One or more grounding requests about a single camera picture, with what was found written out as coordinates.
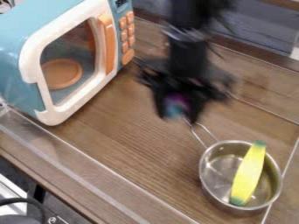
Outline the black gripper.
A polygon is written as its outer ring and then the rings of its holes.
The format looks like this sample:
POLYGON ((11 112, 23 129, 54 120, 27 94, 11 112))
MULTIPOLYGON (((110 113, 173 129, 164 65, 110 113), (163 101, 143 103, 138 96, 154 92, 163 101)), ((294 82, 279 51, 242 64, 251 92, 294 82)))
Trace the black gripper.
POLYGON ((135 63, 139 81, 152 90, 156 114, 166 118, 166 99, 182 94, 189 100, 187 117, 195 123, 210 100, 226 101, 235 80, 209 62, 209 36, 198 29, 171 27, 163 31, 170 44, 168 57, 147 57, 135 63))

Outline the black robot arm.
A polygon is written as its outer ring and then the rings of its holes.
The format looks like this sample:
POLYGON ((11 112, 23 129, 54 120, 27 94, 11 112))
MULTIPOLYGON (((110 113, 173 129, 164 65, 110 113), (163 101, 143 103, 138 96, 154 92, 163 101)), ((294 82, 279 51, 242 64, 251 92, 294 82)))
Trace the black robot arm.
POLYGON ((230 0, 173 0, 163 29, 170 49, 166 58, 139 59, 138 80, 152 91, 156 114, 173 119, 183 116, 195 123, 210 102, 230 98, 235 79, 209 60, 214 19, 233 7, 230 0))

